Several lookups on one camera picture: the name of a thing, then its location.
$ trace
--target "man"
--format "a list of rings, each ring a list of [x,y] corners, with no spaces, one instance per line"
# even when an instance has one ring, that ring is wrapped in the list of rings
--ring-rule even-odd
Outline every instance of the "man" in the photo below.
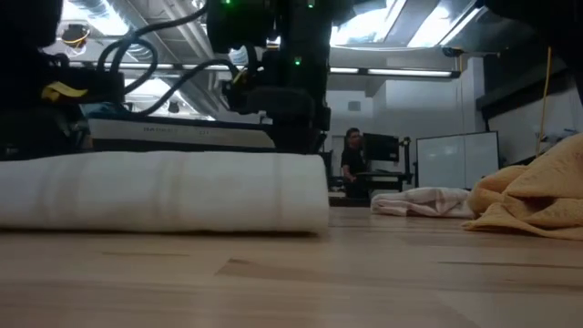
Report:
[[[345,138],[341,165],[346,197],[366,199],[368,191],[362,181],[356,177],[358,173],[366,171],[366,165],[361,155],[361,131],[358,128],[349,128]]]

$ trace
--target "yellow cord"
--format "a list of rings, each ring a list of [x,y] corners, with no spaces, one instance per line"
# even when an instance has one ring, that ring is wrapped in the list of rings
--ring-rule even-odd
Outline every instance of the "yellow cord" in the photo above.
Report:
[[[91,34],[91,32],[87,32],[87,33],[86,33],[84,36],[81,36],[81,37],[80,37],[79,39],[77,39],[77,40],[73,40],[73,41],[66,41],[66,40],[63,40],[63,39],[62,39],[62,41],[63,41],[64,43],[68,44],[68,45],[74,45],[75,43],[79,43],[79,42],[81,42],[81,41],[85,40],[85,39],[86,39],[86,38],[89,36],[89,34]]]
[[[237,76],[235,78],[233,78],[233,84],[237,83],[237,81],[240,79],[240,77],[243,76],[243,74],[247,72],[246,69],[242,69],[239,71],[239,74],[237,74]]]
[[[537,152],[536,157],[540,155],[540,144],[543,142],[543,134],[545,133],[545,115],[547,114],[547,94],[548,94],[548,82],[550,81],[550,70],[552,67],[552,49],[548,48],[547,53],[547,78],[545,79],[545,91],[543,93],[543,112],[540,117],[540,131],[538,131],[538,141],[537,141]]]
[[[461,77],[461,74],[464,74],[464,59],[462,58],[463,55],[459,56],[459,102],[462,107],[462,127],[465,133],[465,113],[464,113],[464,80]]]

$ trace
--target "wooden floor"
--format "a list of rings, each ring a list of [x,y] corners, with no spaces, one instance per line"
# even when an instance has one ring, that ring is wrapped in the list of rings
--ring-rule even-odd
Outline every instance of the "wooden floor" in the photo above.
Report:
[[[323,238],[0,233],[0,327],[581,327],[583,242],[332,209]]]

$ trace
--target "rolled white towel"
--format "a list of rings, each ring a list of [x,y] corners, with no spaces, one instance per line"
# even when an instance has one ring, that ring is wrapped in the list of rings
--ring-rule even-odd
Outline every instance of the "rolled white towel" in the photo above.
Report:
[[[327,226],[319,156],[100,152],[0,163],[0,228],[320,232]]]
[[[469,194],[458,188],[417,188],[379,194],[371,201],[371,211],[396,216],[473,219],[474,213],[466,201]]]

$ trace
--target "orange towel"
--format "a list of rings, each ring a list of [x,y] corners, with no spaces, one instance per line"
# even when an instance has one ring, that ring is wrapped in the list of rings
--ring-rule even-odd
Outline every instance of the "orange towel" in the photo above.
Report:
[[[583,241],[583,133],[567,138],[528,166],[499,170],[476,183],[468,198],[481,214],[469,231],[517,229]]]

